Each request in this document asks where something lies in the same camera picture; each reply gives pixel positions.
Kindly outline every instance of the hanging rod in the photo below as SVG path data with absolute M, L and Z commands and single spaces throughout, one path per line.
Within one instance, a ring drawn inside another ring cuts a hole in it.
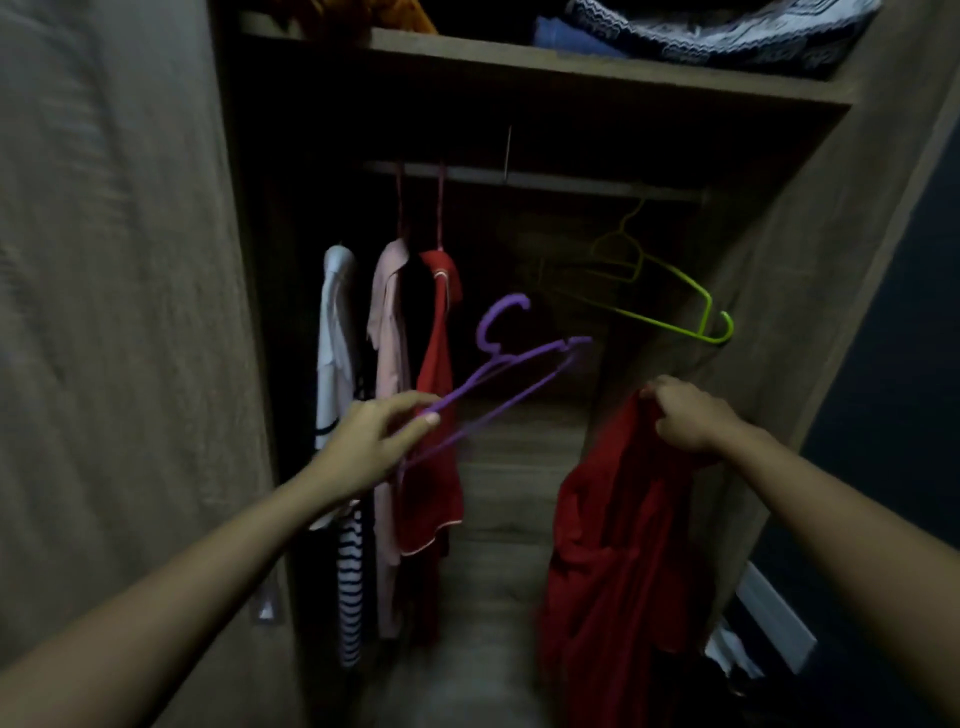
M 396 174 L 396 162 L 366 161 L 360 165 L 364 172 L 375 175 Z M 406 162 L 403 174 L 407 177 L 436 179 L 440 175 L 437 164 Z M 479 167 L 447 167 L 446 178 L 449 182 L 466 184 L 486 184 L 493 187 L 516 187 L 519 189 L 538 189 L 544 192 L 566 192 L 573 195 L 594 195 L 598 197 L 629 197 L 633 199 L 660 200 L 672 203 L 693 203 L 702 205 L 707 200 L 707 191 L 699 189 L 672 189 L 653 187 L 636 182 L 613 182 L 610 180 L 591 180 L 582 177 L 563 177 L 561 175 L 541 175 L 534 172 L 508 172 L 502 169 L 482 169 Z

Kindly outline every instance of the wardrobe side panel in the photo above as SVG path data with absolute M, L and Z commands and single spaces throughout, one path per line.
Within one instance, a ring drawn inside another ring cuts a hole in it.
M 5 666 L 273 478 L 206 5 L 0 0 L 0 158 Z M 300 724 L 289 625 L 159 724 Z
M 859 326 L 861 289 L 876 288 L 899 239 L 895 210 L 908 182 L 928 175 L 919 165 L 932 166 L 922 157 L 960 61 L 958 35 L 954 3 L 884 4 L 838 77 L 857 87 L 859 101 L 779 194 L 770 192 L 765 163 L 715 190 L 671 260 L 713 294 L 717 310 L 731 313 L 731 342 L 718 349 L 619 321 L 592 435 L 630 389 L 668 373 L 727 398 L 748 420 L 800 447 Z M 785 138 L 784 148 L 791 143 Z M 688 298 L 677 320 L 695 326 L 701 311 Z M 768 514 L 720 468 L 703 473 L 694 506 L 693 534 L 717 569 L 719 611 Z

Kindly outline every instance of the pink shirt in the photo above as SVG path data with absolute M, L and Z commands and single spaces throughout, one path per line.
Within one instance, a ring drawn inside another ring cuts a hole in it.
M 383 249 L 373 273 L 370 319 L 367 335 L 376 349 L 376 395 L 389 397 L 411 388 L 407 335 L 400 307 L 400 269 L 410 254 L 402 239 Z M 400 617 L 394 609 L 396 569 L 400 550 L 394 532 L 394 483 L 380 483 L 373 490 L 376 521 L 376 600 L 380 637 L 395 639 L 400 632 Z

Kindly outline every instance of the purple hanger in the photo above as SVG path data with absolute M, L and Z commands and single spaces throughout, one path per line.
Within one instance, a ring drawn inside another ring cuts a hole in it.
M 494 378 L 508 369 L 515 367 L 517 364 L 522 364 L 523 362 L 536 358 L 541 354 L 549 352 L 567 352 L 566 359 L 564 359 L 553 372 L 545 376 L 540 381 L 531 384 L 522 392 L 515 395 L 510 400 L 503 402 L 503 404 L 500 404 L 494 410 L 488 412 L 480 419 L 474 420 L 468 425 L 465 425 L 462 429 L 450 435 L 433 448 L 419 453 L 417 457 L 405 463 L 404 470 L 416 465 L 419 462 L 422 462 L 423 460 L 426 460 L 428 457 L 435 455 L 440 450 L 450 447 L 458 440 L 462 440 L 464 437 L 479 429 L 497 415 L 507 411 L 519 401 L 529 397 L 573 362 L 577 356 L 577 352 L 575 351 L 577 347 L 582 347 L 585 344 L 589 344 L 593 341 L 593 339 L 589 336 L 571 336 L 566 340 L 557 339 L 557 341 L 552 341 L 549 344 L 543 344 L 542 346 L 536 347 L 535 349 L 531 349 L 530 351 L 524 353 L 500 353 L 500 344 L 487 341 L 487 329 L 490 328 L 490 326 L 494 321 L 496 321 L 496 318 L 501 313 L 515 305 L 518 305 L 524 310 L 528 311 L 530 310 L 530 299 L 528 299 L 522 293 L 512 293 L 509 296 L 504 296 L 502 299 L 494 303 L 490 307 L 490 310 L 484 314 L 482 319 L 480 319 L 480 325 L 477 327 L 477 349 L 479 349 L 481 352 L 488 353 L 490 355 L 490 361 L 470 375 L 470 378 L 464 382 L 462 386 L 457 387 L 442 400 L 431 404 L 429 407 L 423 410 L 421 414 L 426 414 L 427 412 L 439 412 L 440 410 L 444 409 L 444 407 L 458 400 L 460 397 L 479 384 L 482 384 L 483 382 Z

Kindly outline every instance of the red garment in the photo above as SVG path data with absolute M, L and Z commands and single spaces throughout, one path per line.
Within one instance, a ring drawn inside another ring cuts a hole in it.
M 687 538 L 693 459 L 657 435 L 661 416 L 631 396 L 558 496 L 540 658 L 563 680 L 569 728 L 660 724 L 679 675 L 652 669 L 658 651 L 694 652 L 705 626 L 711 589 Z
M 420 257 L 433 271 L 436 303 L 433 332 L 417 377 L 417 389 L 445 397 L 453 391 L 446 314 L 451 306 L 460 302 L 463 292 L 460 276 L 449 255 L 443 251 L 427 251 Z M 420 441 L 411 458 L 438 445 L 454 433 L 456 426 L 453 405 L 445 407 L 440 413 L 440 424 Z M 456 448 L 442 449 L 406 471 L 394 504 L 396 543 L 404 556 L 424 549 L 441 528 L 463 519 L 464 495 L 457 473 Z
M 443 251 L 427 251 L 420 257 L 430 267 L 435 281 L 433 331 L 417 389 L 445 397 L 453 391 L 453 370 L 446 338 L 446 314 L 463 298 L 460 276 L 453 260 Z M 424 437 L 411 457 L 432 448 L 456 430 L 454 407 L 440 413 L 440 424 Z M 449 549 L 444 529 L 464 519 L 464 494 L 457 472 L 456 448 L 445 448 L 410 468 L 394 499 L 396 543 L 404 559 L 400 580 L 414 602 L 414 639 L 433 643 L 438 632 L 440 559 Z

